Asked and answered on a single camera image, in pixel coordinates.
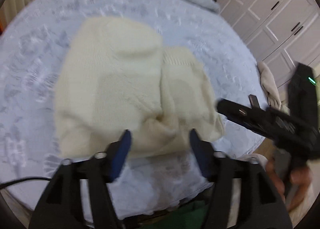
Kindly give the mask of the light blue floral bedspread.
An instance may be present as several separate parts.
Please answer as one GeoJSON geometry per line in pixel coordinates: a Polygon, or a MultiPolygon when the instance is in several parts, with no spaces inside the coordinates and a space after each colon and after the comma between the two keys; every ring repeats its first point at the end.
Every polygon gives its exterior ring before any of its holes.
{"type": "MultiPolygon", "coordinates": [[[[225,20],[184,0],[33,0],[1,36],[1,182],[51,177],[61,159],[54,136],[53,87],[69,44],[89,16],[124,16],[150,25],[168,46],[186,46],[204,64],[216,98],[250,105],[266,99],[257,63],[225,20]]],[[[214,147],[232,158],[263,137],[223,118],[214,147]]],[[[109,186],[119,219],[173,208],[210,187],[193,154],[137,159],[109,186]]]]}

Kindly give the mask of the white panelled wardrobe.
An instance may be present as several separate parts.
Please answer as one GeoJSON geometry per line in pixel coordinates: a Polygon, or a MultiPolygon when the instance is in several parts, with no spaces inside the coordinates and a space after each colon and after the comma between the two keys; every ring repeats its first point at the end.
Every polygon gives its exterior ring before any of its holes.
{"type": "Polygon", "coordinates": [[[319,65],[319,7],[316,0],[216,0],[257,61],[271,70],[277,88],[289,82],[298,63],[319,65]]]}

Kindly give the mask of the cream knit cardigan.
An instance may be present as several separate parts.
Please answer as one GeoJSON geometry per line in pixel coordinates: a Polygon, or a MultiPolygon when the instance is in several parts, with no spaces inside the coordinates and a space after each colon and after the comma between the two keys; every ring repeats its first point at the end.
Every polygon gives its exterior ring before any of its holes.
{"type": "Polygon", "coordinates": [[[62,157],[93,155],[125,130],[132,158],[187,150],[191,129],[210,142],[225,132],[191,50],[115,16],[87,18],[74,37],[55,85],[55,126],[62,157]]]}

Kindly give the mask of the beige cloth on bed edge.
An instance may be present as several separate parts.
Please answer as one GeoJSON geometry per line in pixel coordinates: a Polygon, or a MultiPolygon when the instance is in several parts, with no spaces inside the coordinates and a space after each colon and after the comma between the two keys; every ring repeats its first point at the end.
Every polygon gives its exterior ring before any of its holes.
{"type": "Polygon", "coordinates": [[[280,95],[271,70],[263,61],[257,63],[257,68],[260,73],[260,84],[267,98],[268,105],[280,110],[280,95]]]}

